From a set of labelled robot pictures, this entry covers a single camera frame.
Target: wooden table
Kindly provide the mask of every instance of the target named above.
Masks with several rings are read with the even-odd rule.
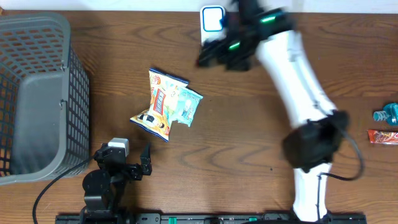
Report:
[[[260,66],[246,73],[196,68],[199,13],[61,14],[91,80],[92,153],[113,137],[128,138],[128,160],[139,162],[144,145],[152,143],[152,176],[126,189],[123,203],[131,210],[262,213],[292,206],[293,173],[280,146],[290,127],[278,92]],[[364,212],[372,224],[397,223],[398,146],[370,144],[367,130],[397,130],[374,122],[372,114],[398,97],[398,16],[296,16],[313,69],[337,107],[350,113],[349,132],[366,158],[361,180],[328,180],[327,207]],[[204,96],[192,127],[174,123],[169,143],[129,122],[149,105],[150,67],[189,79]],[[344,142],[332,172],[352,175],[357,165]],[[96,168],[91,163],[90,170]],[[45,194],[40,223],[80,211],[84,176],[61,180]],[[0,223],[32,222],[34,200],[47,184],[1,186]]]

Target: blue bottle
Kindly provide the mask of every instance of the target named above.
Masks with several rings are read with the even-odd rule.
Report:
[[[398,126],[398,104],[387,104],[382,111],[376,111],[373,113],[373,119],[375,121],[387,121],[390,125]]]

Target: candy wrapper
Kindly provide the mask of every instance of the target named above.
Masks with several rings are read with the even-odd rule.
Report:
[[[172,126],[170,117],[177,107],[180,87],[187,86],[188,81],[153,68],[149,70],[149,80],[149,109],[132,117],[130,121],[167,142]]]
[[[191,126],[193,115],[195,114],[200,100],[203,97],[192,90],[180,87],[180,96],[178,98],[177,107],[171,117],[171,121],[178,121]]]
[[[398,133],[368,130],[368,134],[371,143],[398,144]]]

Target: white backdrop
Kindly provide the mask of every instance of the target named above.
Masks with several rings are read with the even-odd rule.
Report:
[[[229,0],[0,0],[4,9],[109,10],[109,11],[199,11],[220,4],[228,10]],[[270,8],[286,7],[292,12],[398,13],[398,0],[260,0]]]

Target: gray plastic basket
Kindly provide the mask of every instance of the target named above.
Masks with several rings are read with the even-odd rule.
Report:
[[[89,157],[89,83],[69,23],[0,17],[0,47],[0,185],[54,179]]]

